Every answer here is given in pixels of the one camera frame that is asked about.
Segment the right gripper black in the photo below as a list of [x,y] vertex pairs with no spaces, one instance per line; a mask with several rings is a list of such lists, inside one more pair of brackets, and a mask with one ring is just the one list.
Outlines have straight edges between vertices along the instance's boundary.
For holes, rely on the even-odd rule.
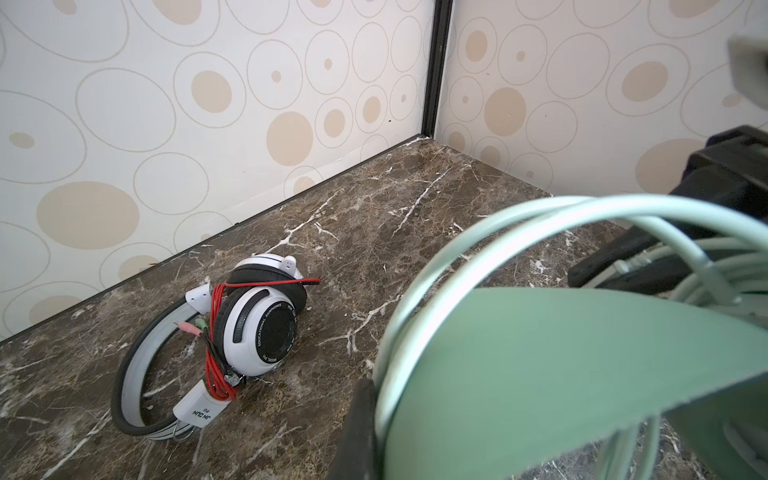
[[[767,132],[739,126],[710,137],[692,153],[668,196],[628,199],[629,214],[654,215],[694,240],[717,260],[741,250],[767,249]],[[658,294],[670,291],[692,268],[680,258],[641,252],[657,241],[632,227],[568,271],[570,287]]]

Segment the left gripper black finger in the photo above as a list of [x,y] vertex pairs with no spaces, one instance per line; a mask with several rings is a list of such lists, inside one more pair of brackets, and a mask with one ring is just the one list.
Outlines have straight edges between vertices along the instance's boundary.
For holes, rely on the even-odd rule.
[[376,390],[370,378],[361,379],[344,418],[328,479],[371,480],[381,478],[374,431]]

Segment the mint green headphones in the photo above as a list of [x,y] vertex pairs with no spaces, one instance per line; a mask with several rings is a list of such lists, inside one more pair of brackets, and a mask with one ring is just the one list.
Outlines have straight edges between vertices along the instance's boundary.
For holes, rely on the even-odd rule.
[[[767,249],[717,260],[631,198],[526,202],[442,248],[400,299],[373,371],[386,479],[504,479],[594,441],[599,479],[647,479],[668,421],[723,479],[767,475]],[[692,272],[661,296],[486,288],[568,229],[623,219]]]

